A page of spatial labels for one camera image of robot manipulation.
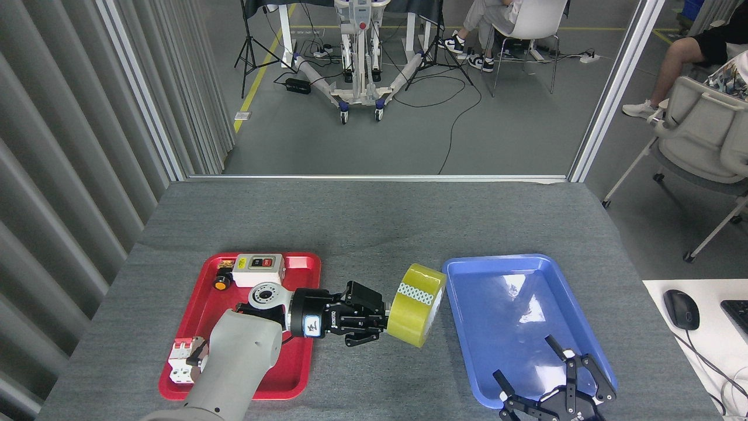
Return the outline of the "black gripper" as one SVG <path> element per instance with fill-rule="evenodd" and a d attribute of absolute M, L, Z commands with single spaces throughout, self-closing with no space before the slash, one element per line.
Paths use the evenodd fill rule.
<path fill-rule="evenodd" d="M 537 420 L 550 420 L 550 413 L 553 413 L 553 418 L 556 420 L 605 420 L 596 404 L 616 400 L 617 392 L 601 370 L 595 357 L 589 353 L 580 356 L 571 348 L 563 348 L 551 335 L 546 336 L 546 342 L 566 366 L 566 385 L 563 387 L 565 401 L 546 399 L 544 409 L 542 409 L 539 401 L 516 394 L 502 370 L 496 370 L 494 380 L 500 386 L 500 399 L 503 402 L 500 419 L 520 420 L 517 416 L 519 411 Z M 591 395 L 583 394 L 578 390 L 577 370 L 580 367 L 585 368 L 595 381 L 596 389 Z M 569 411 L 566 404 L 574 404 L 574 410 Z"/>
<path fill-rule="evenodd" d="M 347 327 L 345 322 L 379 320 L 387 322 L 386 304 L 382 294 L 358 282 L 348 282 L 344 293 L 329 293 L 326 289 L 297 289 L 290 301 L 290 333 L 294 337 L 320 339 L 327 333 L 345 334 L 345 345 L 360 346 L 377 341 L 386 326 Z"/>

